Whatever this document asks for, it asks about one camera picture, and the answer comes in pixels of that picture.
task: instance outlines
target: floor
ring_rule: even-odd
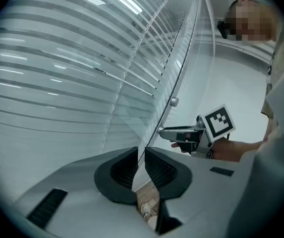
[[[159,193],[155,185],[151,181],[145,184],[143,187],[139,188],[136,191],[136,194],[137,194],[137,208],[139,212],[141,210],[142,203],[147,202],[150,205],[152,216],[158,215]]]

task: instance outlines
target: person's hair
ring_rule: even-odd
[[[231,3],[228,11],[227,11],[227,14],[226,14],[226,17],[225,17],[225,26],[226,26],[226,29],[229,31],[229,33],[231,35],[236,35],[236,39],[239,40],[240,38],[242,38],[242,36],[238,36],[236,34],[236,21],[235,21],[235,7],[236,7],[236,4],[239,2],[239,0],[235,0],[233,3]]]

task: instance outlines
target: black rectangular slot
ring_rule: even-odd
[[[228,176],[228,177],[231,177],[234,173],[233,170],[222,169],[222,168],[217,168],[217,167],[211,168],[210,171],[221,174],[221,175],[225,175],[225,176]]]
[[[44,229],[67,194],[68,192],[64,190],[53,189],[28,215],[27,219]]]

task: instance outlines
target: sleeve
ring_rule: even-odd
[[[267,84],[267,86],[266,86],[266,95],[268,95],[268,93],[271,91],[271,89],[272,89],[272,85],[271,84]],[[270,108],[270,106],[269,106],[269,104],[267,103],[266,100],[264,100],[261,113],[266,115],[269,119],[273,119],[273,117],[274,117],[273,111]]]

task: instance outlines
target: person's hand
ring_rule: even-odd
[[[178,143],[174,143],[171,145],[172,148],[179,147]],[[239,154],[238,151],[235,149],[235,144],[226,139],[220,138],[217,140],[212,148],[212,159],[214,160],[221,160],[221,161],[240,161],[242,154]]]

